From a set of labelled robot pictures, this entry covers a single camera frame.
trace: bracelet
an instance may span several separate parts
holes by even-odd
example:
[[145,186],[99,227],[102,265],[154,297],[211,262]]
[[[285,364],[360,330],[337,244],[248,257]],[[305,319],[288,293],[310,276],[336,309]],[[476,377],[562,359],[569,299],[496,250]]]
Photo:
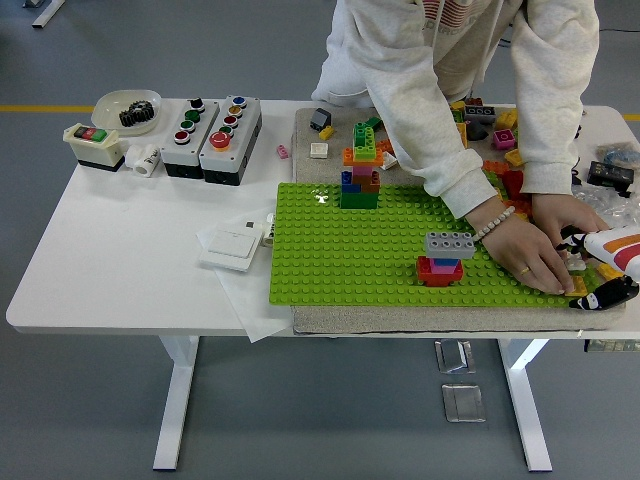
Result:
[[471,237],[471,240],[474,242],[477,242],[478,240],[482,240],[482,238],[487,236],[491,232],[491,230],[493,230],[502,222],[504,222],[515,211],[516,211],[516,207],[514,207],[513,205],[510,206],[504,212],[502,212],[498,216],[498,218],[496,218],[493,222],[489,222],[489,224],[486,227],[484,227],[482,230],[478,230],[478,233],[476,233],[473,237]]

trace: person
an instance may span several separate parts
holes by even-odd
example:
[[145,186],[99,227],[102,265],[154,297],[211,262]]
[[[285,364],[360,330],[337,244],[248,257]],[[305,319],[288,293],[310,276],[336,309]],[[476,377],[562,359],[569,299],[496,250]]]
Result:
[[[515,215],[494,221],[505,218],[505,206],[480,156],[462,145],[449,108],[484,79],[510,24],[521,191],[532,194],[535,226]],[[482,243],[518,281],[562,294],[574,286],[554,248],[560,230],[608,228],[571,193],[598,28],[593,0],[337,0],[312,98],[375,106],[402,168],[423,177],[426,192],[456,218],[489,230]]]

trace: white hoodie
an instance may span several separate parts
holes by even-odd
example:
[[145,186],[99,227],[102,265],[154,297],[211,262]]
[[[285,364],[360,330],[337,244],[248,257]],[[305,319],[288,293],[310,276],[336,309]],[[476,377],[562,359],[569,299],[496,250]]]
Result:
[[338,0],[312,98],[373,104],[400,165],[459,218],[495,190],[448,101],[482,81],[510,23],[522,191],[571,194],[580,96],[598,50],[593,0]]

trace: yellow floor line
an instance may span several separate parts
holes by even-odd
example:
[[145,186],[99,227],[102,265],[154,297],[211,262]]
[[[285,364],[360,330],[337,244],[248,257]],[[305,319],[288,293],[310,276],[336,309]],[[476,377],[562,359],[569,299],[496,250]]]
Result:
[[0,112],[11,113],[91,113],[85,105],[0,105]]

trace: gray floor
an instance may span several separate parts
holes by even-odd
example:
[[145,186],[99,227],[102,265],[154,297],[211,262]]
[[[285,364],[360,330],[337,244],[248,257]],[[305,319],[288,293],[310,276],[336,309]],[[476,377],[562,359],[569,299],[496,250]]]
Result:
[[[0,104],[166,98],[308,99],[332,0],[0,3]],[[603,28],[638,29],[640,4],[596,2]],[[603,32],[587,104],[640,113],[637,33]],[[512,102],[509,51],[477,92]],[[64,128],[88,114],[0,113],[0,310],[75,168]],[[630,124],[640,137],[638,122]],[[153,337],[22,335],[0,322],[2,479],[525,479],[495,342],[472,342],[488,420],[444,419],[433,341],[207,338],[178,471],[151,470],[171,372]],[[640,356],[551,342],[529,367],[549,479],[637,478]]]

